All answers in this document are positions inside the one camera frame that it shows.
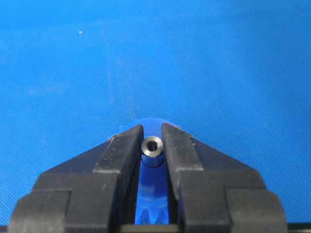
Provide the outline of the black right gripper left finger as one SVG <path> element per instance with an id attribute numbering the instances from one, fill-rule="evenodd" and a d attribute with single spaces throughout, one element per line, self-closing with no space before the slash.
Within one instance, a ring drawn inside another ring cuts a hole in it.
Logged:
<path id="1" fill-rule="evenodd" d="M 8 232 L 109 232 L 120 222 L 143 136 L 136 125 L 41 173 L 17 202 Z"/>

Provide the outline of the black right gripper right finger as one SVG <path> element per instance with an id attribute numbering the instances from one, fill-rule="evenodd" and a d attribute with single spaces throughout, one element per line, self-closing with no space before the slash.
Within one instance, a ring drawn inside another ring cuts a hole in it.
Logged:
<path id="1" fill-rule="evenodd" d="M 164 154 L 184 233 L 285 233 L 277 195 L 260 173 L 164 123 Z"/>

